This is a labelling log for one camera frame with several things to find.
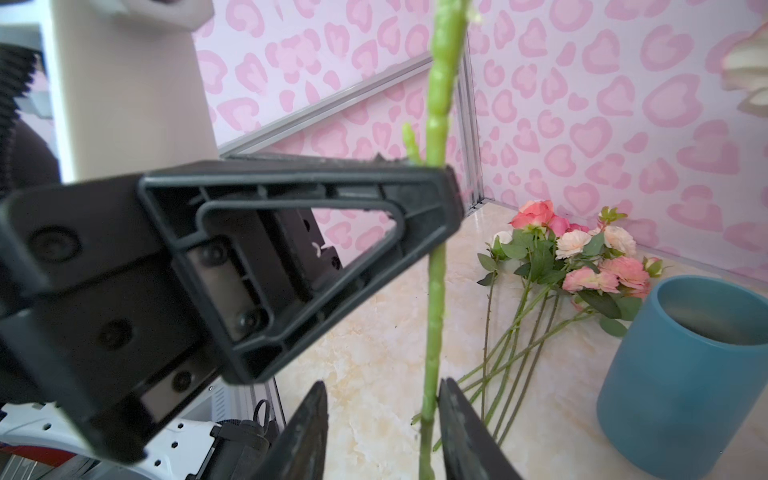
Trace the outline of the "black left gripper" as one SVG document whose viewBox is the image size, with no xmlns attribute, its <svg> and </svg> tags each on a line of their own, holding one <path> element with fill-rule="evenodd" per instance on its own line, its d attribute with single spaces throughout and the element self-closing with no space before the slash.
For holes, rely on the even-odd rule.
<svg viewBox="0 0 768 480">
<path fill-rule="evenodd" d="M 222 358 L 138 195 L 145 175 L 1 203 L 1 348 L 99 456 L 148 442 L 222 376 Z"/>
</svg>

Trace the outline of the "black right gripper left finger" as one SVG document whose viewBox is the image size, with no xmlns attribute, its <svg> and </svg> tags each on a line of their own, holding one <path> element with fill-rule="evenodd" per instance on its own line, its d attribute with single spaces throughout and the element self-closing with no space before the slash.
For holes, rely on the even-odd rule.
<svg viewBox="0 0 768 480">
<path fill-rule="evenodd" d="M 328 428 L 327 389 L 316 381 L 251 478 L 322 480 Z"/>
</svg>

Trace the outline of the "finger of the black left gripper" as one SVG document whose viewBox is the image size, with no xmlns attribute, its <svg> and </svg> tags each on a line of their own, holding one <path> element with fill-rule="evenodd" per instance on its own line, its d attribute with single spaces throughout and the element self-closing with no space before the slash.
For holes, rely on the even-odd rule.
<svg viewBox="0 0 768 480">
<path fill-rule="evenodd" d="M 438 240 L 464 207 L 452 168 L 406 160 L 239 157 L 141 178 L 138 195 L 232 384 L 266 381 Z M 391 227 L 344 262 L 317 209 L 384 213 Z"/>
</svg>

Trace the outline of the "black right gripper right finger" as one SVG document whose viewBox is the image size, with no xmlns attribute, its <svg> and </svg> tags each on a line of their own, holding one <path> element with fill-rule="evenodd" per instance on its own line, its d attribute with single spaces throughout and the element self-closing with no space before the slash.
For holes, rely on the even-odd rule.
<svg viewBox="0 0 768 480">
<path fill-rule="evenodd" d="M 438 409 L 448 480 L 521 480 L 452 378 L 440 381 Z"/>
</svg>

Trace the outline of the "pink cream spray roses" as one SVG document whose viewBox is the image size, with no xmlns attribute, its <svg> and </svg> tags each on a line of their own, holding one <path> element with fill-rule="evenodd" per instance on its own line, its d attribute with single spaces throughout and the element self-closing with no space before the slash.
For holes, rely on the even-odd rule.
<svg viewBox="0 0 768 480">
<path fill-rule="evenodd" d="M 558 241 L 556 254 L 567 262 L 567 271 L 557 294 L 549 297 L 545 313 L 539 316 L 533 311 L 524 320 L 522 345 L 529 342 L 534 321 L 540 319 L 541 324 L 538 345 L 531 350 L 518 385 L 517 392 L 523 397 L 520 401 L 514 400 L 508 410 L 514 418 L 490 423 L 481 419 L 497 443 L 503 443 L 512 430 L 546 341 L 567 327 L 592 318 L 597 319 L 608 335 L 623 337 L 650 293 L 653 280 L 664 272 L 662 260 L 638 258 L 634 237 L 619 224 L 625 217 L 618 208 L 605 207 L 598 214 L 596 227 L 589 228 L 588 233 L 569 232 Z M 480 364 L 458 381 L 471 402 L 480 403 L 471 398 L 471 385 L 480 378 L 475 372 Z"/>
</svg>

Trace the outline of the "small pink spray roses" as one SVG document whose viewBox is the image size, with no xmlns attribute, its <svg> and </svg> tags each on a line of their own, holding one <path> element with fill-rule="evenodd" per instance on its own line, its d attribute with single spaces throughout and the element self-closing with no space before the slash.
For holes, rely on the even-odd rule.
<svg viewBox="0 0 768 480">
<path fill-rule="evenodd" d="M 453 92 L 464 52 L 466 32 L 470 23 L 471 3 L 467 0 L 438 1 L 434 13 L 434 30 L 430 53 L 432 66 L 429 70 L 426 96 L 426 156 L 419 156 L 418 143 L 413 129 L 405 125 L 403 141 L 412 162 L 433 168 L 440 173 L 447 171 L 446 147 L 450 130 L 450 113 Z M 432 438 L 437 410 L 437 390 L 442 348 L 445 311 L 446 246 L 438 240 L 429 249 L 428 256 L 428 303 L 426 317 L 426 352 L 422 405 L 419 414 L 419 463 L 418 477 L 432 479 Z"/>
</svg>

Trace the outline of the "cream white rose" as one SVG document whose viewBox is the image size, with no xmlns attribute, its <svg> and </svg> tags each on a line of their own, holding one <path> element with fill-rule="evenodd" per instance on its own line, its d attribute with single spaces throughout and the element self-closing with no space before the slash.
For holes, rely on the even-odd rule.
<svg viewBox="0 0 768 480">
<path fill-rule="evenodd" d="M 767 117 L 767 22 L 728 51 L 721 79 L 724 90 L 743 92 L 740 111 Z"/>
</svg>

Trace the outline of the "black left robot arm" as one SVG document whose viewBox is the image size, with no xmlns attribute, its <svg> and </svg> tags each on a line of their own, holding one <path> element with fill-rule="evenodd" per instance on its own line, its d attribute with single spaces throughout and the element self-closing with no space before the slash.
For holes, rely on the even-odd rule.
<svg viewBox="0 0 768 480">
<path fill-rule="evenodd" d="M 240 157 L 1 203 L 1 399 L 131 464 L 216 379 L 272 379 L 456 233 L 452 168 Z"/>
</svg>

